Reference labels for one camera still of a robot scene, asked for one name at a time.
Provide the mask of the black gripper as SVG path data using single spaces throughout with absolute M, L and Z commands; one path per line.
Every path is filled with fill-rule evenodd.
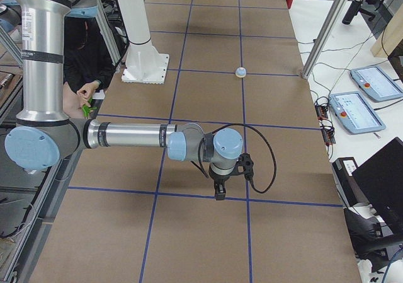
M 226 196 L 226 189 L 224 187 L 225 182 L 232 176 L 236 176 L 236 174 L 229 173 L 227 175 L 219 175 L 216 172 L 214 172 L 212 169 L 209 169 L 208 172 L 210 178 L 214 182 L 214 198 L 215 200 L 224 200 Z

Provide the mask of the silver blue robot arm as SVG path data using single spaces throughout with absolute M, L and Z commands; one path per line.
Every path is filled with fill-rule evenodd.
M 209 163 L 215 198 L 225 182 L 249 173 L 251 161 L 232 125 L 204 133 L 197 124 L 113 124 L 68 117 L 62 106 L 64 19 L 90 18 L 97 0 L 16 0 L 21 7 L 23 109 L 6 136 L 9 158 L 27 170 L 43 170 L 83 149 L 110 146 L 163 147 L 172 160 Z

